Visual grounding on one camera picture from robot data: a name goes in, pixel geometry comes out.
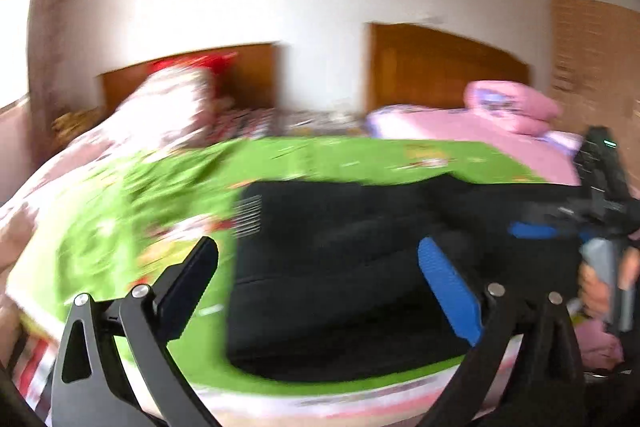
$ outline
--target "wooden headboard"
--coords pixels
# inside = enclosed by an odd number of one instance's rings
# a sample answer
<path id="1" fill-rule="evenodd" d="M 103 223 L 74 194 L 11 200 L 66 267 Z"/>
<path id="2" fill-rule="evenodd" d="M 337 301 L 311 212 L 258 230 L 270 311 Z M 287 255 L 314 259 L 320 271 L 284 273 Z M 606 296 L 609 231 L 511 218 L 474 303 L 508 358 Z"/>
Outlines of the wooden headboard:
<path id="1" fill-rule="evenodd" d="M 133 93 L 148 76 L 150 63 L 160 58 L 187 57 L 202 52 L 220 54 L 238 53 L 233 66 L 222 76 L 222 95 L 232 96 L 239 108 L 274 107 L 276 104 L 276 78 L 278 76 L 278 46 L 271 42 L 265 44 L 243 44 L 210 50 L 198 50 L 187 53 L 158 57 L 146 62 L 109 71 L 100 76 L 104 93 L 105 116 Z"/>
<path id="2" fill-rule="evenodd" d="M 473 80 L 529 84 L 529 67 L 487 44 L 412 24 L 369 25 L 367 110 L 395 103 L 464 107 Z"/>

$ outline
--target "pink bedding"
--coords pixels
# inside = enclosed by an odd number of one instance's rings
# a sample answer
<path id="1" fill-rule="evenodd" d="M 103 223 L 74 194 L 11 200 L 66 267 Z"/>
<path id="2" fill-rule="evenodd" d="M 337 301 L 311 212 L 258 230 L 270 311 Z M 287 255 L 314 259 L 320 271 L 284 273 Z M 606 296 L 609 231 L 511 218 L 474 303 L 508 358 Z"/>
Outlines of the pink bedding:
<path id="1" fill-rule="evenodd" d="M 494 125 L 501 127 L 507 132 L 524 134 L 526 136 L 543 136 L 551 130 L 551 126 L 542 120 L 535 120 L 521 114 L 513 114 L 504 111 L 487 111 L 482 107 L 471 110 L 472 113 L 489 120 Z"/>
<path id="2" fill-rule="evenodd" d="M 393 110 L 371 118 L 380 138 L 481 141 L 529 166 L 550 183 L 578 184 L 571 158 L 556 147 L 505 131 L 469 110 Z"/>

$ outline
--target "gray handle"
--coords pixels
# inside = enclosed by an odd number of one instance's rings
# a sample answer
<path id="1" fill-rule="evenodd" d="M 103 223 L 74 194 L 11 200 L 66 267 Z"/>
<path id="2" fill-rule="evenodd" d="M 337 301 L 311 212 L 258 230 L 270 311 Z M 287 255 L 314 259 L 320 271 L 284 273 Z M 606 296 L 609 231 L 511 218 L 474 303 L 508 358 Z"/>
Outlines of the gray handle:
<path id="1" fill-rule="evenodd" d="M 608 239 L 597 237 L 582 245 L 580 253 L 585 263 L 591 266 L 598 278 L 609 285 L 611 288 L 611 296 L 614 292 L 620 292 L 620 331 L 630 331 L 633 328 L 634 302 L 636 300 L 636 288 L 631 286 L 628 290 L 620 290 L 618 288 L 618 259 L 615 245 Z M 609 301 L 613 304 L 614 299 L 611 297 Z M 605 322 L 611 324 L 615 310 L 613 305 L 609 307 L 609 312 L 605 317 Z"/>

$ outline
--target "window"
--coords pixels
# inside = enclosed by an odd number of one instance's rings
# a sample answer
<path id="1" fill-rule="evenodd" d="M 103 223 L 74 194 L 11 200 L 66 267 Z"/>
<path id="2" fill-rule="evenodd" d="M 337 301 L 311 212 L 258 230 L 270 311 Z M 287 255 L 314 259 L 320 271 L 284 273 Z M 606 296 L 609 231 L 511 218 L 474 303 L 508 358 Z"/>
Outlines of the window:
<path id="1" fill-rule="evenodd" d="M 0 0 L 0 108 L 27 94 L 29 0 Z"/>

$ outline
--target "green blanket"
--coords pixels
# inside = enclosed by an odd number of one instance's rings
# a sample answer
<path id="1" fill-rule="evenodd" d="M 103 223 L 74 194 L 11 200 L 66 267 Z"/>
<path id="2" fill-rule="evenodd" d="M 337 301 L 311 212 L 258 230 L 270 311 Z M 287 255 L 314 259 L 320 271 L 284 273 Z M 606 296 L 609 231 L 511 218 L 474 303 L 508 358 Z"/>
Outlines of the green blanket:
<path id="1" fill-rule="evenodd" d="M 254 180 L 404 184 L 452 172 L 475 183 L 543 182 L 480 142 L 323 137 L 235 140 L 166 158 L 137 156 L 96 166 L 41 216 L 13 270 L 12 285 L 63 322 L 73 297 L 121 297 L 180 263 L 202 235 L 220 264 L 183 336 L 169 350 L 194 384 L 271 396 L 364 391 L 430 375 L 430 367 L 362 381 L 291 385 L 233 368 L 224 356 L 225 303 L 233 280 L 234 202 Z M 126 341 L 118 347 L 132 361 Z"/>

